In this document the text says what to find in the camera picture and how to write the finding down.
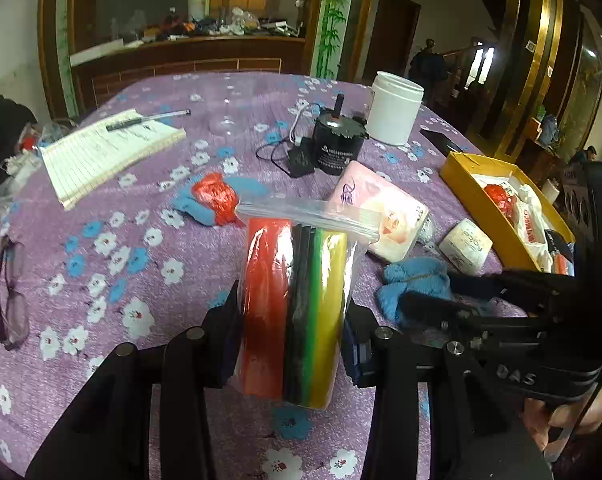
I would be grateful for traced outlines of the person right hand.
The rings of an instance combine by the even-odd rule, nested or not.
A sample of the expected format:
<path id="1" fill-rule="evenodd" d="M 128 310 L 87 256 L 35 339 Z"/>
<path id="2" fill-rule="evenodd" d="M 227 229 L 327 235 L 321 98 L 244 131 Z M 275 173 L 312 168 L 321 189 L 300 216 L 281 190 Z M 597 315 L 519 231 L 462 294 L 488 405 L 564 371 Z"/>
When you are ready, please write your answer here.
<path id="1" fill-rule="evenodd" d="M 581 419 L 580 425 L 576 422 L 586 405 L 586 399 L 570 405 L 559 405 L 551 413 L 545 408 L 545 403 L 540 400 L 526 399 L 522 420 L 541 452 L 558 454 L 565 446 L 567 439 L 559 438 L 550 440 L 552 428 L 576 428 L 577 434 L 592 434 L 602 424 L 602 388 L 597 393 L 596 399 Z"/>

